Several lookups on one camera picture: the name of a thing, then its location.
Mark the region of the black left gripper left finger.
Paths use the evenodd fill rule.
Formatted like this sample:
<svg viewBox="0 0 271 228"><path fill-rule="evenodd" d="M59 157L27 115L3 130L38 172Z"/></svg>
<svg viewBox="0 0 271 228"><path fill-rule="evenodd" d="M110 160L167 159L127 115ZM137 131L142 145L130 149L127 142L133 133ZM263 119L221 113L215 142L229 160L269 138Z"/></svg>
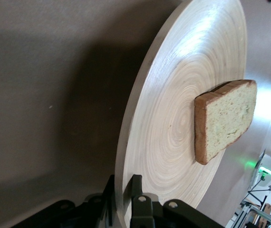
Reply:
<svg viewBox="0 0 271 228"><path fill-rule="evenodd" d="M76 228L110 228L113 225L115 176L111 175L101 194L87 197L80 209Z"/></svg>

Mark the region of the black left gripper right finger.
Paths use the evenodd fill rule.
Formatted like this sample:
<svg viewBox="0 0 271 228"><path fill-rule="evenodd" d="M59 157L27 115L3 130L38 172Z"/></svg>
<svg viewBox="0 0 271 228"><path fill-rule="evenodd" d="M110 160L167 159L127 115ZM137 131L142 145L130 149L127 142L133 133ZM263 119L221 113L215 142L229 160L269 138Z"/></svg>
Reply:
<svg viewBox="0 0 271 228"><path fill-rule="evenodd" d="M131 178L131 198L130 228L157 228L155 217L160 215L160 203L143 194L142 175Z"/></svg>

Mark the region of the round wooden plate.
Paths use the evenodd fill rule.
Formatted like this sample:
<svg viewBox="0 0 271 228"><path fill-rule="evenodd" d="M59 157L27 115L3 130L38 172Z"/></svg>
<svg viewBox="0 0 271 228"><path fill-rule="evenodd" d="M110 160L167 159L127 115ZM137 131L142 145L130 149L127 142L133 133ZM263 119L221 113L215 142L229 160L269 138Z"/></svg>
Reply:
<svg viewBox="0 0 271 228"><path fill-rule="evenodd" d="M194 100L245 73L247 31L240 0L184 0L153 40L130 93L117 145L115 197L131 219L131 178L160 203L196 208L220 165L195 161Z"/></svg>

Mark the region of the bread slice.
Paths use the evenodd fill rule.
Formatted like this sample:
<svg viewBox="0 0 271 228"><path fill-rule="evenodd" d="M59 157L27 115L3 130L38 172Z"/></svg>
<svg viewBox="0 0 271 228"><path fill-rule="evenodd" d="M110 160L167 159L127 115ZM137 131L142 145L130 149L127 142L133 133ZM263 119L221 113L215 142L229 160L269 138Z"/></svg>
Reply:
<svg viewBox="0 0 271 228"><path fill-rule="evenodd" d="M195 160L206 165L250 127L257 97L254 80L225 83L194 100Z"/></svg>

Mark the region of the aluminium profile rack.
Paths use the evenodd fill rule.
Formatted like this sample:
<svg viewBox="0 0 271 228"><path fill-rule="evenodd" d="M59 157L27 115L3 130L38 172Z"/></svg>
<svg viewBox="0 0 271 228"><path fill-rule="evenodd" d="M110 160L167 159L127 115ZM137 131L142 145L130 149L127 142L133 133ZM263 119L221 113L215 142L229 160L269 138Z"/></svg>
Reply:
<svg viewBox="0 0 271 228"><path fill-rule="evenodd" d="M241 228L271 228L271 201L267 197L258 204L245 198L242 201Z"/></svg>

